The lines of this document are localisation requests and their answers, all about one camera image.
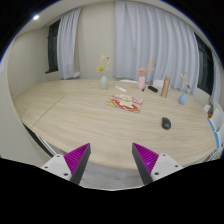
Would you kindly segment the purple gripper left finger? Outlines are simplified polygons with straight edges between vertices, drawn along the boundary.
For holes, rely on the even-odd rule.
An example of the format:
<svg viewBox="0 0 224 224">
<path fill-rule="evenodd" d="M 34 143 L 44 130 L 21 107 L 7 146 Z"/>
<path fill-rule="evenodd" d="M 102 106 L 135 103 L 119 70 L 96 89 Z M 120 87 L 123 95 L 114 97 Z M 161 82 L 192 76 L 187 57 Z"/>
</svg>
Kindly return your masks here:
<svg viewBox="0 0 224 224">
<path fill-rule="evenodd" d="M 87 143 L 66 155 L 54 155 L 42 169 L 79 185 L 90 154 L 90 144 Z"/>
</svg>

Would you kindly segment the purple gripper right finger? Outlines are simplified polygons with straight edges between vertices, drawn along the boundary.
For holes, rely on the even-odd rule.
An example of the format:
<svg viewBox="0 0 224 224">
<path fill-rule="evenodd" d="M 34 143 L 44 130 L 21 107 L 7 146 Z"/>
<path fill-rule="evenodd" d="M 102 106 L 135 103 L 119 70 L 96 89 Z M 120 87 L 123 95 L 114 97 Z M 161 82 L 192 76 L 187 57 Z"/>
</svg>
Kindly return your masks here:
<svg viewBox="0 0 224 224">
<path fill-rule="evenodd" d="M 168 154 L 157 154 L 137 143 L 132 144 L 132 154 L 144 185 L 182 169 Z"/>
</svg>

